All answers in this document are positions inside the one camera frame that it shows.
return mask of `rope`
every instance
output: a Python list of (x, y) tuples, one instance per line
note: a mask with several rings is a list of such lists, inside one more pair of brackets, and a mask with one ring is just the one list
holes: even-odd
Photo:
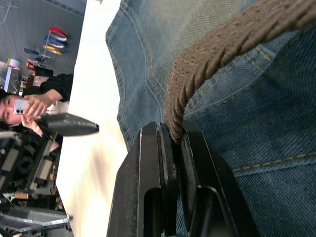
[(194, 91), (220, 67), (261, 42), (315, 20), (315, 0), (261, 0), (185, 50), (167, 77), (164, 121), (172, 140), (180, 143), (184, 109)]

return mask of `yellow tape roll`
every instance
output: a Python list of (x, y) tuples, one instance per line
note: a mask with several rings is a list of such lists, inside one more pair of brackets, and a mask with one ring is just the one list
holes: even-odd
[(64, 54), (63, 51), (61, 51), (60, 49), (54, 48), (54, 47), (49, 46), (49, 45), (44, 45), (43, 48), (49, 52), (52, 52), (52, 53), (56, 53), (56, 54), (60, 54), (60, 55)]

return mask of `black shirt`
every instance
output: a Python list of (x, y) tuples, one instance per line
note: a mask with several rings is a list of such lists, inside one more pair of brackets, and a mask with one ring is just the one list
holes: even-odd
[(73, 87), (74, 74), (60, 74), (55, 77), (48, 78), (40, 86), (30, 86), (23, 91), (22, 97), (26, 95), (42, 95), (54, 89), (63, 99), (61, 102), (70, 100), (71, 89)]
[[(63, 99), (60, 100), (61, 102), (69, 101), (71, 89), (73, 86), (73, 78), (74, 74), (60, 74), (55, 77), (51, 77), (47, 79), (47, 81), (43, 82), (40, 86), (31, 86), (25, 89), (23, 91), (22, 97), (26, 95), (42, 95), (54, 89), (63, 97)], [(35, 140), (39, 139), (39, 136), (35, 132), (24, 127), (23, 125), (13, 127), (12, 130), (27, 133), (33, 136)], [(62, 144), (62, 140), (62, 136), (58, 135), (56, 142)]]

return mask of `red tape roll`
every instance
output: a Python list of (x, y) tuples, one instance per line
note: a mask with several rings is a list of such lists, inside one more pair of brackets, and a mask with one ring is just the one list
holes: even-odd
[(68, 39), (68, 35), (62, 30), (59, 30), (58, 28), (51, 27), (49, 28), (49, 31), (51, 31), (52, 36), (57, 40), (65, 42)]

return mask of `denim seam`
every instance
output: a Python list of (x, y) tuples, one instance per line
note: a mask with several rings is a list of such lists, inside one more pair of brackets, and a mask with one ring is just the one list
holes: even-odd
[(108, 37), (108, 42), (110, 42), (110, 40), (112, 39), (112, 36), (113, 36), (114, 33), (117, 31), (118, 26), (121, 24), (122, 20), (123, 20), (123, 15), (120, 17), (120, 19), (118, 20), (118, 22), (116, 23), (116, 25), (115, 25), (115, 26), (113, 27), (113, 29), (111, 30), (110, 35), (109, 35), (109, 37)]
[[(261, 56), (262, 56), (264, 59), (266, 59), (269, 63), (271, 63), (271, 58), (270, 58), (268, 55), (266, 55), (258, 46), (256, 47), (256, 49), (259, 51), (259, 53), (261, 54)], [(257, 69), (260, 69), (260, 70), (263, 72), (263, 70), (258, 66), (258, 64), (256, 64), (256, 63), (248, 56), (248, 54), (245, 53), (243, 56), (246, 56), (247, 59), (248, 59)], [(220, 68), (220, 69), (218, 70), (218, 72), (217, 72), (215, 75), (217, 75), (223, 68), (225, 68), (225, 67)], [(206, 88), (207, 88), (207, 84), (205, 83), (205, 85), (204, 85), (203, 87), (201, 87), (201, 89), (199, 90), (199, 92), (194, 96), (193, 100), (189, 101), (189, 103), (187, 104), (187, 106), (189, 107), (191, 104), (193, 104), (193, 103), (198, 99), (198, 96), (199, 96), (201, 93), (205, 92)]]
[(256, 169), (256, 168), (259, 168), (259, 167), (262, 167), (262, 166), (267, 167), (267, 166), (270, 166), (270, 165), (273, 165), (273, 164), (280, 164), (280, 163), (283, 163), (283, 162), (287, 162), (287, 161), (291, 161), (291, 160), (298, 160), (298, 159), (307, 158), (307, 157), (311, 157), (311, 156), (316, 156), (316, 152), (299, 154), (299, 155), (296, 155), (296, 156), (287, 157), (285, 159), (276, 159), (276, 160), (265, 162), (265, 163), (261, 163), (261, 164), (247, 165), (247, 166), (243, 166), (241, 168), (235, 168), (235, 169), (233, 169), (233, 172), (236, 173), (236, 172), (240, 172), (242, 170)]
[[(289, 43), (287, 43), (286, 46), (284, 47), (284, 49), (278, 54), (278, 58), (276, 59), (276, 62), (279, 60), (280, 55), (286, 53), (286, 52), (289, 50), (289, 46), (291, 46), (292, 44), (294, 44), (299, 38), (301, 38), (301, 37), (302, 37), (303, 35), (305, 35), (308, 31), (310, 31), (311, 28), (312, 28), (311, 26), (308, 26), (308, 27), (307, 27), (305, 30), (303, 30), (299, 35), (297, 35), (294, 39), (292, 39)], [(229, 102), (229, 101), (235, 99), (237, 96), (239, 96), (239, 95), (245, 93), (246, 91), (248, 91), (248, 90), (254, 88), (259, 82), (261, 82), (262, 79), (265, 78), (265, 76), (266, 76), (266, 74), (268, 73), (268, 71), (269, 71), (269, 69), (267, 69), (267, 70), (264, 72), (264, 74), (263, 74), (261, 77), (259, 77), (259, 78), (257, 79), (257, 81), (255, 81), (253, 84), (251, 84), (250, 86), (248, 86), (248, 87), (242, 89), (241, 91), (237, 92), (236, 94), (231, 95), (228, 99), (223, 100), (223, 101), (219, 101), (217, 104), (213, 104), (213, 105), (207, 106), (205, 109), (202, 109), (202, 110), (200, 110), (200, 111), (196, 111), (196, 112), (194, 112), (194, 113), (187, 114), (186, 117), (188, 118), (188, 117), (191, 117), (191, 116), (194, 116), (194, 115), (201, 114), (201, 113), (205, 112), (206, 110), (210, 109), (211, 107), (218, 107), (218, 106), (220, 106), (220, 105), (226, 104), (227, 102)]]
[(109, 51), (110, 51), (111, 55), (112, 55), (113, 58), (115, 59), (115, 62), (117, 63), (117, 68), (118, 68), (118, 70), (119, 70), (119, 72), (120, 72), (120, 75), (122, 76), (122, 79), (123, 79), (123, 86), (119, 86), (119, 87), (118, 87), (119, 90), (120, 90), (120, 88), (123, 89), (123, 93), (122, 93), (123, 101), (122, 101), (122, 106), (119, 106), (119, 112), (120, 112), (120, 114), (121, 114), (122, 122), (124, 122), (124, 125), (125, 125), (125, 127), (127, 128), (127, 132), (128, 132), (128, 134), (129, 134), (129, 138), (132, 140), (132, 139), (133, 139), (133, 135), (132, 135), (132, 132), (131, 132), (131, 130), (130, 130), (130, 128), (129, 128), (127, 122), (126, 122), (126, 120), (125, 120), (125, 116), (124, 116), (124, 112), (123, 112), (123, 110), (124, 110), (124, 104), (125, 104), (125, 98), (126, 98), (126, 97), (125, 97), (125, 78), (124, 78), (124, 74), (123, 74), (123, 72), (122, 72), (122, 70), (121, 70), (121, 68), (120, 68), (119, 62), (118, 62), (118, 60), (116, 59), (115, 55), (113, 54), (112, 50), (110, 49), (110, 47), (108, 47), (108, 48), (109, 48)]
[(259, 51), (259, 53), (264, 57), (269, 63), (272, 62), (271, 58), (265, 54), (259, 46), (256, 47), (256, 50)]
[(245, 53), (244, 55), (245, 55), (245, 57), (248, 59), (248, 61), (251, 62), (251, 63), (255, 66), (255, 68), (257, 68), (259, 71), (261, 71), (261, 72), (263, 73), (262, 68), (261, 68), (258, 64), (256, 64), (256, 63), (248, 56), (248, 54)]
[(209, 87), (207, 89), (207, 91), (204, 93), (204, 95), (199, 99), (199, 101), (194, 105), (194, 107), (192, 109), (189, 110), (189, 112), (191, 112), (192, 110), (194, 110), (200, 103), (201, 101), (203, 100), (203, 98), (208, 94), (208, 92), (210, 91), (210, 89), (212, 89), (231, 69), (234, 68), (234, 66), (236, 65), (236, 63), (238, 62), (238, 60), (240, 59), (241, 56), (238, 56), (236, 61), (233, 63), (233, 65), (227, 69), (227, 71), (225, 73), (223, 73), (215, 82), (214, 84)]
[(126, 0), (126, 1), (121, 1), (120, 2), (120, 6), (122, 7), (122, 8), (124, 8), (124, 9), (126, 9), (126, 6), (127, 6), (127, 4), (129, 3), (129, 0)]
[[(130, 8), (130, 7), (129, 7), (128, 5), (126, 5), (126, 4), (125, 4), (125, 7), (128, 8), (128, 9), (133, 13), (133, 15), (134, 15), (134, 17), (135, 17), (135, 21), (137, 22), (138, 25), (140, 25), (140, 24), (139, 24), (139, 21), (138, 21), (138, 18), (137, 18), (137, 16), (136, 16), (136, 14), (134, 13), (134, 11), (132, 10), (132, 8)], [(149, 52), (149, 55), (150, 55), (150, 67), (149, 67), (150, 72), (152, 73), (153, 77), (155, 78), (155, 80), (157, 81), (157, 83), (158, 83), (158, 84), (160, 85), (160, 87), (162, 88), (162, 91), (165, 93), (165, 90), (164, 90), (163, 86), (161, 85), (161, 83), (159, 82), (159, 80), (156, 78), (156, 76), (155, 76), (155, 74), (154, 74), (152, 53), (151, 53), (150, 48), (148, 47), (148, 43), (147, 43), (147, 41), (146, 41), (146, 38), (144, 37), (144, 35), (143, 35), (140, 31), (141, 31), (141, 30), (139, 29), (139, 30), (138, 30), (138, 33), (139, 33), (141, 39), (144, 40), (144, 43), (145, 43), (146, 48), (148, 49), (148, 52)]]
[[(132, 16), (128, 13), (128, 11), (125, 9), (125, 8), (122, 8), (122, 10), (123, 10), (123, 12), (128, 16), (128, 18), (130, 19), (130, 21), (132, 22), (132, 24), (133, 24), (133, 26), (134, 26), (134, 29), (135, 29), (135, 31), (137, 32), (137, 37), (138, 37), (138, 40), (139, 40), (139, 42), (140, 42), (140, 44), (141, 44), (141, 46), (142, 46), (142, 48), (143, 48), (143, 52), (145, 53), (145, 58), (147, 59), (147, 61), (149, 62), (149, 58), (148, 58), (148, 55), (147, 55), (147, 52), (146, 52), (146, 50), (145, 50), (145, 48), (144, 48), (144, 45), (143, 45), (143, 43), (142, 43), (142, 37), (140, 36), (140, 32), (137, 30), (137, 28), (135, 27), (135, 23), (134, 23), (134, 21), (133, 21), (133, 18), (132, 18)], [(161, 94), (159, 93), (159, 90), (157, 89), (157, 87), (155, 86), (155, 84), (152, 82), (152, 80), (150, 80), (150, 78), (148, 78), (148, 81), (150, 81), (151, 82), (151, 84), (153, 85), (153, 87), (155, 88), (155, 90), (156, 90), (156, 92), (158, 93), (158, 95), (159, 95), (159, 97), (161, 98), (161, 101), (163, 102), (163, 98), (162, 98), (162, 96), (161, 96)], [(159, 104), (159, 109), (160, 109), (160, 114), (161, 114), (161, 108), (160, 108), (160, 103), (159, 103), (159, 101), (157, 100), (157, 103)]]
[[(225, 67), (222, 67), (220, 68), (213, 76), (212, 78), (210, 78), (210, 80), (212, 80), (213, 78), (215, 78)], [(198, 96), (205, 92), (205, 90), (208, 88), (207, 85), (208, 85), (208, 80), (201, 86), (200, 90), (198, 90), (197, 94), (194, 96), (194, 98), (192, 98), (192, 100), (190, 100), (187, 104), (187, 106), (189, 107), (191, 104), (193, 104), (197, 99), (198, 99)]]

